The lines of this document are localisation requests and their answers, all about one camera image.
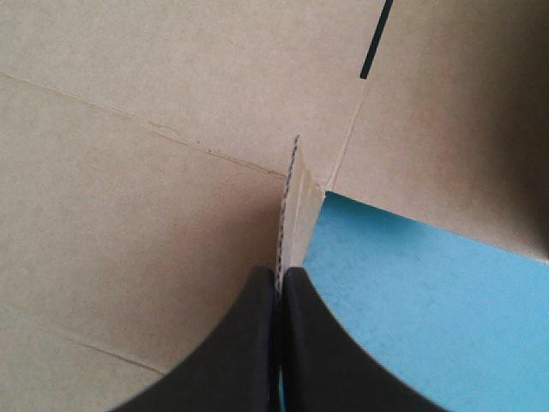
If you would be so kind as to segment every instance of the blue paper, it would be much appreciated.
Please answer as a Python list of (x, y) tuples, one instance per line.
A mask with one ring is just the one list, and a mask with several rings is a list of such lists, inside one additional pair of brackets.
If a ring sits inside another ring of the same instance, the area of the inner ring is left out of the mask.
[(351, 336), (455, 411), (549, 410), (549, 266), (329, 193), (304, 267)]

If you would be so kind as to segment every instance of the cut cardboard edge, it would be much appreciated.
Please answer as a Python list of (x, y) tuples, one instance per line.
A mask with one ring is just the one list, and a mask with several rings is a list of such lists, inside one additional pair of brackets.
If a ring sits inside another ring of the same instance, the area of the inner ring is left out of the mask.
[(280, 295), (288, 268), (301, 266), (320, 215), (325, 189), (307, 168), (299, 136), (295, 138), (281, 202), (275, 287)]

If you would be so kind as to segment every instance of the cardboard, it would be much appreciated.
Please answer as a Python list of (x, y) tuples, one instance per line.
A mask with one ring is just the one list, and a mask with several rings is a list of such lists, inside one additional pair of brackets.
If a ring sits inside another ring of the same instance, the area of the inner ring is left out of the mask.
[(395, 2), (333, 190), (549, 254), (549, 3)]
[(298, 136), (290, 157), (282, 195), (275, 269), (275, 286), (279, 295), (282, 293), (286, 271), (293, 266), (301, 266), (305, 259), (323, 200), (324, 190), (311, 177), (311, 172), (305, 165)]
[(0, 71), (280, 174), (301, 135), (325, 184), (359, 102), (382, 6), (8, 1)]
[(165, 372), (275, 265), (280, 177), (7, 76), (0, 95), (3, 306)]
[[(545, 3), (395, 2), (363, 81), (382, 7), (2, 3), (0, 304), (65, 336), (33, 352), (41, 370), (18, 352), (27, 385), (82, 368), (82, 345), (160, 373), (184, 358), (249, 268), (274, 266), (298, 134), (281, 273), (326, 188), (546, 256)], [(97, 403), (78, 385), (40, 399), (102, 408), (151, 378), (107, 375)], [(10, 376), (0, 409), (33, 409)]]
[(160, 373), (0, 308), (0, 409), (108, 410)]

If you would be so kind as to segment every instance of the black marker line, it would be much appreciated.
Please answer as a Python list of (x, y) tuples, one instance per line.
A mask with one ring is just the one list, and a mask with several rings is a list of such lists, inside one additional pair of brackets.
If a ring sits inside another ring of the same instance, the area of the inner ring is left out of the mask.
[(379, 16), (379, 21), (377, 22), (376, 31), (371, 38), (370, 48), (368, 49), (368, 54), (366, 54), (364, 66), (362, 66), (362, 71), (360, 72), (361, 79), (365, 79), (366, 77), (368, 77), (368, 73), (370, 72), (371, 64), (373, 63), (374, 57), (376, 56), (377, 46), (379, 45), (379, 40), (381, 39), (383, 29), (385, 28), (385, 22), (389, 18), (389, 12), (392, 5), (393, 0), (385, 0), (385, 5), (383, 6), (383, 10), (381, 11), (381, 15)]

